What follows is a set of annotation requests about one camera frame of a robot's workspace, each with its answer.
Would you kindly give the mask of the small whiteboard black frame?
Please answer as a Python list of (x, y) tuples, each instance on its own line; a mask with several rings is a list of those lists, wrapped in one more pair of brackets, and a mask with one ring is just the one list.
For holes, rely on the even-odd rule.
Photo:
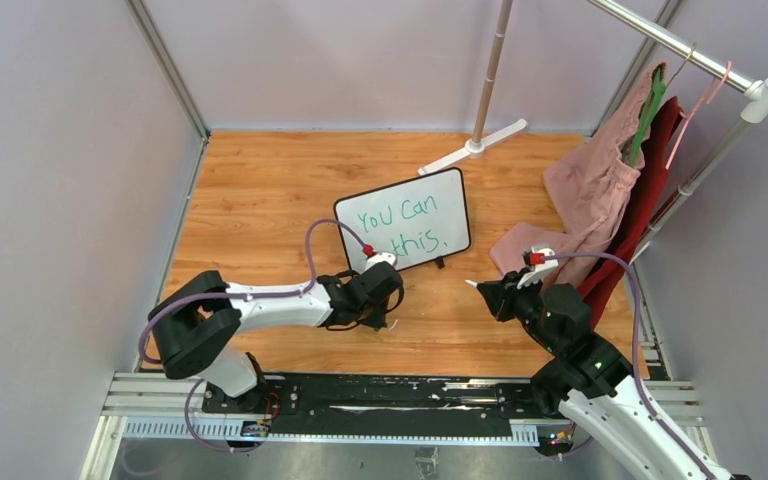
[(340, 198), (333, 212), (375, 251), (394, 254), (399, 271), (472, 245), (464, 175), (457, 167)]

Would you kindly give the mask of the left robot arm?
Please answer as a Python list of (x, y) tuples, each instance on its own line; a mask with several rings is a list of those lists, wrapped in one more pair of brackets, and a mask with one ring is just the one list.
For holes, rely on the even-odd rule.
[(278, 286), (227, 283), (211, 270), (152, 310), (147, 334), (158, 351), (154, 360), (167, 379), (197, 377), (239, 411), (253, 413), (278, 394), (254, 356), (231, 347), (233, 337), (288, 326), (382, 329), (387, 314), (403, 298), (402, 277), (386, 261), (361, 272), (348, 270)]

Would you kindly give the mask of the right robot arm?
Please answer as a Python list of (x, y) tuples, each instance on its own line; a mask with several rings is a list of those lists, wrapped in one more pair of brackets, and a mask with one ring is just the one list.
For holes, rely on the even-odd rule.
[(695, 445), (632, 363), (591, 325), (591, 309), (569, 284), (524, 285), (522, 273), (478, 282), (491, 315), (515, 320), (552, 356), (531, 379), (531, 403), (544, 417), (582, 427), (637, 479), (731, 479)]

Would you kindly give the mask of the dark red garment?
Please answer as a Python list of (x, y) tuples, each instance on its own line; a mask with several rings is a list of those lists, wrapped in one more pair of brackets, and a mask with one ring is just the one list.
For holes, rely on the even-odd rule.
[[(633, 257), (654, 213), (668, 178), (666, 160), (670, 141), (684, 118), (678, 98), (669, 98), (655, 114), (648, 139), (642, 142), (640, 175), (631, 189), (628, 205), (617, 234), (606, 252), (625, 262)], [(608, 300), (624, 276), (624, 269), (612, 260), (600, 258), (578, 287), (591, 309), (591, 325), (598, 325)]]

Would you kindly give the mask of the pink garment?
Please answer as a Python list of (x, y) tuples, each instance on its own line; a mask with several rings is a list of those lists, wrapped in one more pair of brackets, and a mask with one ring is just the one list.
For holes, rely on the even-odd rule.
[(667, 64), (661, 62), (645, 70), (592, 138), (544, 171), (543, 185), (563, 230), (526, 222), (514, 225), (490, 250), (502, 275), (521, 270), (523, 253), (534, 245), (545, 244), (556, 253), (607, 250), (645, 166), (635, 137), (646, 101), (653, 87), (665, 81), (666, 69)]

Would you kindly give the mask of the green clothes hanger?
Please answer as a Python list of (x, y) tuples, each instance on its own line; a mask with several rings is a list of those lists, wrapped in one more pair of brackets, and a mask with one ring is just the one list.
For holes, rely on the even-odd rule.
[(638, 126), (633, 136), (624, 146), (622, 160), (629, 167), (635, 167), (637, 165), (637, 158), (644, 136), (649, 131), (663, 96), (666, 93), (667, 85), (664, 81), (665, 71), (665, 63), (660, 63), (654, 68), (651, 75), (650, 89), (638, 117)]

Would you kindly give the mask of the pink clothes hanger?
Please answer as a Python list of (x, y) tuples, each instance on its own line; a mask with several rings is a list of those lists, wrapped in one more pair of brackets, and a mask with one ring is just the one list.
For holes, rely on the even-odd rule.
[(675, 138), (675, 141), (673, 142), (672, 150), (670, 151), (667, 160), (665, 162), (664, 168), (669, 171), (674, 159), (676, 157), (676, 154), (680, 148), (680, 145), (684, 139), (684, 136), (688, 130), (688, 127), (694, 117), (697, 115), (699, 110), (703, 105), (709, 105), (711, 104), (714, 99), (719, 94), (720, 90), (723, 88), (723, 86), (726, 84), (729, 75), (731, 74), (731, 71), (733, 69), (733, 62), (729, 60), (726, 63), (725, 72), (721, 76), (719, 80), (713, 79), (706, 89), (703, 91), (703, 93), (700, 95), (699, 99), (696, 101), (696, 103), (693, 105), (689, 113), (686, 113), (683, 115), (683, 122), (681, 124), (681, 127), (678, 131), (678, 134)]

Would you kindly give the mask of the metal clothes rack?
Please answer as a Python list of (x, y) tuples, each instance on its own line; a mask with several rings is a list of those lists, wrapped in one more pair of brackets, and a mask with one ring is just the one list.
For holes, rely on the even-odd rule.
[[(649, 221), (634, 254), (635, 257), (639, 257), (650, 246), (654, 236), (674, 216), (687, 199), (693, 195), (715, 167), (733, 150), (746, 132), (766, 119), (768, 116), (768, 77), (764, 80), (753, 80), (735, 70), (733, 66), (722, 63), (702, 52), (695, 43), (691, 44), (672, 33), (668, 27), (672, 24), (683, 5), (681, 1), (663, 2), (657, 16), (653, 20), (646, 19), (616, 1), (594, 1), (592, 5), (646, 38), (615, 90), (608, 107), (599, 121), (600, 124), (604, 124), (607, 121), (608, 117), (618, 109), (620, 103), (631, 92), (632, 84), (649, 64), (658, 46), (681, 57), (683, 65), (691, 64), (711, 78), (716, 79), (718, 83), (714, 85), (715, 89), (727, 85), (741, 93), (747, 100), (747, 104), (741, 111), (739, 119), (735, 124), (711, 148), (697, 170), (676, 188), (674, 193)], [(512, 8), (513, 3), (511, 1), (503, 1), (501, 3), (477, 114), (470, 137), (465, 141), (462, 148), (420, 167), (418, 169), (420, 176), (451, 168), (466, 159), (479, 158), (490, 147), (514, 137), (523, 132), (527, 127), (528, 122), (526, 120), (518, 119), (514, 123), (493, 133), (488, 135), (484, 133)]]

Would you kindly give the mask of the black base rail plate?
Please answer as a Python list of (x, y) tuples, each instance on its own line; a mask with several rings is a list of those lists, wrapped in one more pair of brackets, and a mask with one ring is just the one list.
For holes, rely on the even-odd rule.
[(213, 452), (291, 446), (531, 447), (567, 455), (589, 444), (585, 419), (545, 413), (526, 378), (277, 373), (265, 393), (234, 400), (196, 378), (117, 373), (96, 449), (152, 440)]

